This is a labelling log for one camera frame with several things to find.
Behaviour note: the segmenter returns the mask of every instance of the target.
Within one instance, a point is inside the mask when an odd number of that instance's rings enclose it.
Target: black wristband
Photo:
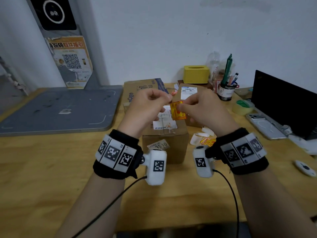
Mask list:
[[[117,179],[117,180],[123,180],[129,176],[132,176],[133,178],[137,179],[137,174],[136,174],[136,168],[139,166],[140,161],[143,156],[142,148],[138,146],[139,140],[136,138],[133,138],[129,135],[126,135],[120,131],[117,131],[113,129],[111,133],[109,134],[111,138],[114,140],[117,140],[124,145],[127,145],[131,148],[134,148],[137,150],[135,153],[133,159],[131,160],[131,163],[129,165],[129,168],[127,171],[120,172],[118,170],[114,170],[113,168],[110,168],[96,160],[93,164],[93,171],[95,172],[96,175],[102,177],[102,178],[110,178],[110,179]]]
[[[248,134],[249,132],[245,128],[239,128],[230,134],[217,138],[214,145],[205,151],[206,157],[216,157],[216,159],[221,159],[222,162],[224,164],[227,164],[230,167],[231,171],[236,175],[245,175],[265,170],[268,167],[268,160],[265,156],[261,157],[257,161],[246,163],[242,166],[232,167],[232,164],[230,164],[228,158],[220,148],[222,145],[234,142],[240,138],[245,137]]]

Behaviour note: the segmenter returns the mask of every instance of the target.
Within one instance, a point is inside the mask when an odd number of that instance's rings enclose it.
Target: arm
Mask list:
[[[190,96],[177,108],[212,129],[217,137],[239,128],[211,90]],[[317,237],[314,224],[269,168],[234,177],[254,237]]]
[[[164,112],[163,106],[168,104],[171,99],[171,95],[157,89],[139,91],[133,98],[129,110],[117,130],[134,138],[140,138],[143,129],[156,120],[159,112]],[[93,173],[55,238],[74,236],[124,190],[124,185],[125,180],[105,179]],[[117,224],[120,204],[121,198],[79,237],[112,237]]]

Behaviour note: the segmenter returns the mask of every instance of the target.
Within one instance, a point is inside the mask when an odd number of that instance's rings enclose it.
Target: black cable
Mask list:
[[[237,202],[237,199],[236,199],[236,195],[235,195],[235,192],[233,191],[232,187],[231,187],[231,184],[229,183],[229,181],[227,180],[227,178],[218,170],[215,170],[213,169],[212,170],[213,172],[217,172],[219,174],[221,174],[222,177],[224,177],[224,179],[226,180],[226,182],[228,183],[228,185],[230,186],[230,189],[232,191],[232,194],[233,194],[233,198],[235,199],[235,203],[236,203],[236,210],[237,210],[237,233],[236,233],[236,238],[239,237],[239,209],[238,209],[238,202]]]
[[[146,179],[147,176],[143,176],[142,178],[137,179],[132,184],[130,184],[124,191],[120,193],[102,212],[100,212],[99,215],[97,215],[92,221],[90,221],[84,228],[82,228],[80,231],[78,231],[72,238],[76,238],[81,233],[83,233],[89,226],[91,226],[96,220],[98,220],[131,186],[133,186],[136,182]]]

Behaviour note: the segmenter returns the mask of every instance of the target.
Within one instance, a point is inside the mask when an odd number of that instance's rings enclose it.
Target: monitor screen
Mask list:
[[[281,125],[289,125],[302,138],[317,125],[317,94],[256,70],[252,103]]]

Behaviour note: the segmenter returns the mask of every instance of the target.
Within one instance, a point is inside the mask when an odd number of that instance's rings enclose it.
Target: smartphone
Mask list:
[[[247,114],[246,118],[269,140],[287,138],[285,134],[278,130],[262,114]]]

